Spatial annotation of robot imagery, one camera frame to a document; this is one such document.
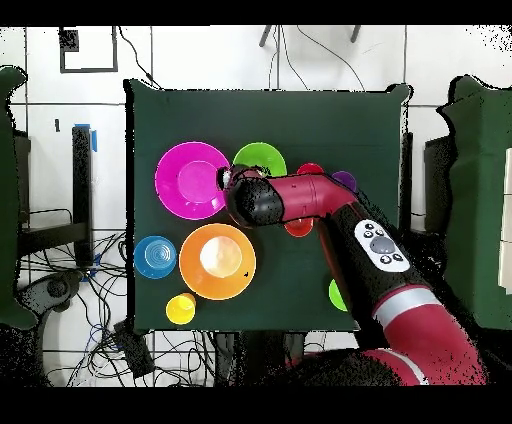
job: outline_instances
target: green cup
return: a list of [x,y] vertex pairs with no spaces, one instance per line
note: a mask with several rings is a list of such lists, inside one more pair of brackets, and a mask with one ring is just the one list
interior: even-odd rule
[[341,297],[336,281],[334,280],[332,280],[331,284],[329,284],[329,299],[331,299],[331,303],[334,306],[336,306],[340,311],[347,312],[345,302],[343,302],[343,298]]

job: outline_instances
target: chair leg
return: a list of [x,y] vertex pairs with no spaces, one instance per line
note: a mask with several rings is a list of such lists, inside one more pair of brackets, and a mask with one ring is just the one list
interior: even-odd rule
[[270,33],[270,28],[272,28],[272,25],[265,25],[265,30],[263,31],[263,35],[261,36],[260,40],[260,47],[263,47],[265,45],[268,34]]
[[354,31],[352,32],[352,37],[350,37],[350,41],[355,43],[357,40],[357,36],[359,35],[359,30],[361,29],[361,25],[356,25],[354,27]]

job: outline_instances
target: red cup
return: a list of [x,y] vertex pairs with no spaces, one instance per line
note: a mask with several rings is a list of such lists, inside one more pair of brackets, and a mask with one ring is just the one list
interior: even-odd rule
[[301,165],[299,169],[297,169],[297,174],[323,174],[324,170],[320,165],[316,163],[305,163]]
[[[316,163],[308,162],[297,169],[297,174],[323,174],[324,170]],[[288,234],[294,237],[307,236],[313,229],[314,218],[297,219],[284,225]]]
[[293,237],[305,237],[313,229],[313,218],[296,219],[284,224],[284,228],[288,234]]

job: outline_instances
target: dark green table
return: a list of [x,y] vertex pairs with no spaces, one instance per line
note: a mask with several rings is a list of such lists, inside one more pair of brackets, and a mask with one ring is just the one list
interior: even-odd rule
[[[156,234],[180,249],[199,226],[232,223],[225,211],[201,220],[172,215],[155,193],[154,173],[172,146],[204,141],[232,160],[245,144],[277,147],[293,173],[305,162],[326,172],[352,173],[372,202],[397,222],[401,106],[406,85],[388,92],[156,91],[129,81],[133,97],[135,244]],[[190,292],[178,266],[166,278],[150,280],[135,271],[135,327],[138,329],[339,330],[354,329],[349,314],[328,298],[331,276],[316,232],[297,239],[281,226],[243,230],[254,245],[256,275],[240,295],[226,301],[196,296],[196,316],[176,326],[165,315],[167,301]]]

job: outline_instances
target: orange bowl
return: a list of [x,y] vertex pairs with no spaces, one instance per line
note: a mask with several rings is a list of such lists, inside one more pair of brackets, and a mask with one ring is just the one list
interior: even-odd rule
[[190,290],[206,299],[226,300],[240,294],[251,282],[256,254],[238,228],[208,224],[187,237],[179,267]]

